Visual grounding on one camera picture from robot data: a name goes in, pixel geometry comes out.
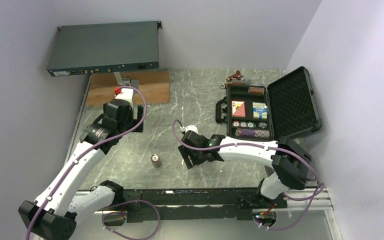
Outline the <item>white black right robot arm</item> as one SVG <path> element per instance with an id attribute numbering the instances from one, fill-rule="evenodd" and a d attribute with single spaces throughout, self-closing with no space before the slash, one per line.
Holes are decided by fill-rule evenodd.
<path id="1" fill-rule="evenodd" d="M 245 161 L 272 169 L 272 174 L 259 183 L 255 194 L 256 203 L 262 208 L 269 207 L 287 190 L 304 190 L 309 181 L 312 158 L 289 137 L 274 141 L 250 141 L 214 134 L 206 138 L 188 130 L 182 137 L 175 138 L 188 169 L 213 161 Z"/>

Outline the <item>red playing card deck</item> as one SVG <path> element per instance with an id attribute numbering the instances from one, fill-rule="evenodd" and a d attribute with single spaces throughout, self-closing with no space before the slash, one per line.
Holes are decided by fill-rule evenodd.
<path id="1" fill-rule="evenodd" d="M 246 117 L 246 105 L 244 101 L 231 101 L 231 116 L 237 118 L 245 118 Z"/>

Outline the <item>clear round plastic disc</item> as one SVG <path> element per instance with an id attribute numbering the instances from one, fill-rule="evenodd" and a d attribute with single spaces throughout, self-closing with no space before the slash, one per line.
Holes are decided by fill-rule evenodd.
<path id="1" fill-rule="evenodd" d="M 267 119 L 268 117 L 268 109 L 265 107 L 256 107 L 253 110 L 253 117 L 255 119 Z"/>

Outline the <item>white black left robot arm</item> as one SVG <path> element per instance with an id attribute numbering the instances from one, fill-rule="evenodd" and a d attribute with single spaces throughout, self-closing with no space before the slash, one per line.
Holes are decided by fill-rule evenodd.
<path id="1" fill-rule="evenodd" d="M 108 207 L 119 209 L 124 203 L 124 188 L 105 180 L 90 193 L 76 198 L 80 186 L 92 169 L 119 140 L 129 133 L 143 132 L 147 105 L 113 99 L 80 135 L 69 160 L 50 185 L 33 201 L 25 200 L 18 213 L 26 226 L 25 239 L 36 235 L 44 240 L 68 240 L 76 227 L 94 212 Z"/>

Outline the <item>black poker set case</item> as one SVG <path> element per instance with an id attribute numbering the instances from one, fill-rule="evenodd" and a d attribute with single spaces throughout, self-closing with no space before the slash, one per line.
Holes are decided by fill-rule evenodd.
<path id="1" fill-rule="evenodd" d="M 265 88 L 264 95 L 249 94 L 249 87 Z M 282 137 L 301 138 L 319 131 L 322 118 L 318 110 L 315 92 L 309 71 L 300 66 L 268 85 L 231 84 L 225 89 L 226 96 L 215 105 L 215 121 L 226 124 L 229 137 L 249 141 L 277 141 Z M 232 116 L 232 101 L 244 101 L 246 117 Z M 253 118 L 253 102 L 267 105 L 267 119 Z M 253 122 L 255 128 L 233 127 L 233 121 Z M 259 123 L 268 124 L 267 129 L 259 128 Z M 269 138 L 235 136 L 236 129 L 268 130 Z"/>

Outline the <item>poker chip roll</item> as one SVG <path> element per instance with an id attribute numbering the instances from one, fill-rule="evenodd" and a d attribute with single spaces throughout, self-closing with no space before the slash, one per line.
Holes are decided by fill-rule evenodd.
<path id="1" fill-rule="evenodd" d="M 249 87 L 247 92 L 252 95 L 264 95 L 266 93 L 266 89 L 264 87 Z"/>

